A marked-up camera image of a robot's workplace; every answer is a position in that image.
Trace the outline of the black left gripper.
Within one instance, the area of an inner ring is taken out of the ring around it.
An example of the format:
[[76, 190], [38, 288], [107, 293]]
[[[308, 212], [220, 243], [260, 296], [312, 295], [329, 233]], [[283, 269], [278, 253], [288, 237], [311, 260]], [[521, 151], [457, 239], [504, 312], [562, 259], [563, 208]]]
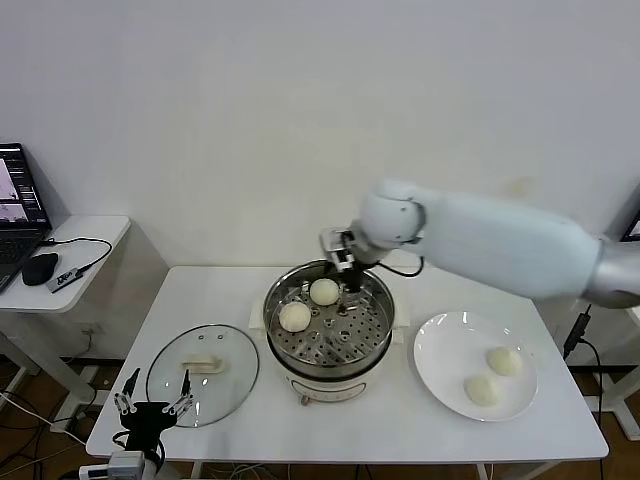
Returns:
[[140, 369], [137, 368], [125, 381], [120, 392], [114, 395], [114, 402], [120, 413], [121, 426], [128, 432], [125, 443], [126, 450], [156, 450], [160, 436], [164, 430], [176, 425], [176, 415], [183, 415], [193, 404], [191, 392], [190, 370], [184, 372], [180, 395], [176, 401], [167, 402], [134, 402], [135, 391]]

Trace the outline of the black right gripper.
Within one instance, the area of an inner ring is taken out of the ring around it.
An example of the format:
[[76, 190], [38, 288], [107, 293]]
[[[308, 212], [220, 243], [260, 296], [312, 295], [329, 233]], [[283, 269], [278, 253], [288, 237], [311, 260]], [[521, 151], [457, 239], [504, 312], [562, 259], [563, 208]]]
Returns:
[[340, 274], [345, 270], [343, 283], [346, 292], [358, 294], [362, 286], [362, 272], [374, 267], [374, 253], [360, 247], [350, 247], [348, 251], [350, 263], [346, 270], [343, 262], [326, 260], [323, 272], [325, 274]]

